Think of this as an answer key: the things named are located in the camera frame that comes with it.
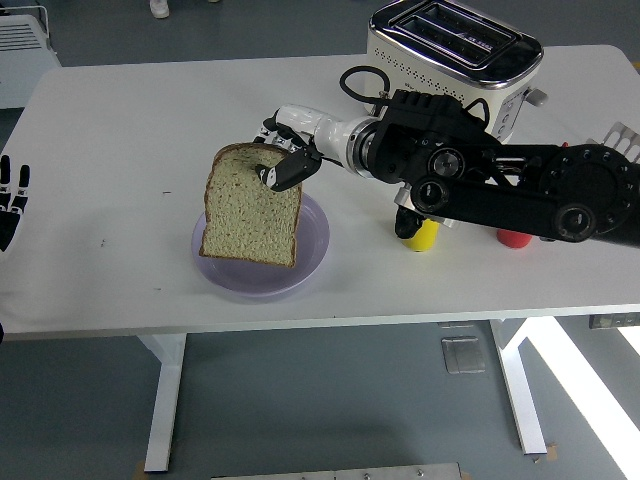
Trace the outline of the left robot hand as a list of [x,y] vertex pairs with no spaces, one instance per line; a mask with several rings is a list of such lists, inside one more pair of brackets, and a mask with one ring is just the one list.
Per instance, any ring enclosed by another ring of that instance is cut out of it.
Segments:
[[11,159],[1,156],[1,256],[9,253],[17,239],[22,217],[28,203],[28,188],[31,170],[29,165],[22,165],[18,175],[18,186],[15,192],[11,188]]

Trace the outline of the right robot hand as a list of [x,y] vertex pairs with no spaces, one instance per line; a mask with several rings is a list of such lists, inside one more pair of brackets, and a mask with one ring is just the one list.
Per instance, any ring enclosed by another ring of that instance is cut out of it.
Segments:
[[283,148],[286,153],[275,166],[258,164],[260,181],[276,192],[291,189],[318,172],[324,161],[350,170],[347,143],[352,126],[319,110],[284,105],[263,121],[255,143]]

